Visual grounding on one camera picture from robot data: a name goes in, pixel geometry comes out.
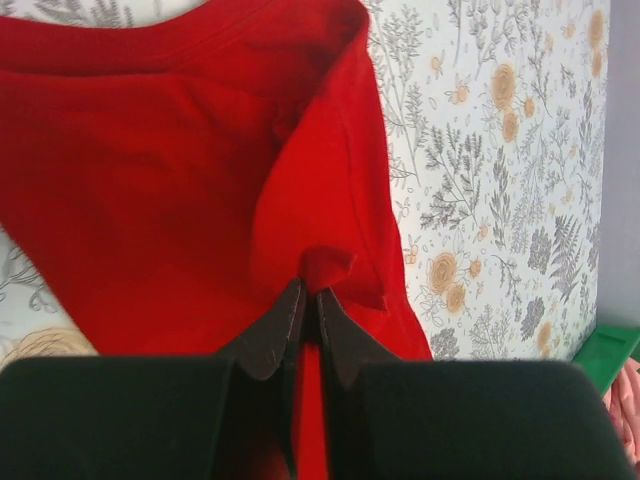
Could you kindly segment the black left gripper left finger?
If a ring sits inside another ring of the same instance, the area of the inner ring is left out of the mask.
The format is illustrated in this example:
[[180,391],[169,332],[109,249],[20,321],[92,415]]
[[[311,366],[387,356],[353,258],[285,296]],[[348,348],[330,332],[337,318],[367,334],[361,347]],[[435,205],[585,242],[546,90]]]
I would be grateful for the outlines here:
[[1,373],[5,479],[294,479],[307,303],[273,307],[200,356],[31,357]]

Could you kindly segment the red t shirt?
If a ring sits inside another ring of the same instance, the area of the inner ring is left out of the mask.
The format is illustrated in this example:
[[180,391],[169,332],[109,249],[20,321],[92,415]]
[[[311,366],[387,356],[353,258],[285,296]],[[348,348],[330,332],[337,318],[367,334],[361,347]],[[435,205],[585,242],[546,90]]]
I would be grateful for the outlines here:
[[132,29],[1,21],[1,224],[95,348],[218,352],[301,281],[294,479],[329,475],[317,298],[392,354],[406,295],[359,1],[208,1]]

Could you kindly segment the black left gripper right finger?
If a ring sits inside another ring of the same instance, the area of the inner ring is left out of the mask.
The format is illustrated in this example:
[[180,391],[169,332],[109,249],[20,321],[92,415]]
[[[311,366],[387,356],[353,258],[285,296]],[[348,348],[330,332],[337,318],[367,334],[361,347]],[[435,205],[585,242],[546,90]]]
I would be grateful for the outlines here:
[[559,361],[405,361],[317,298],[333,479],[632,479],[584,372]]

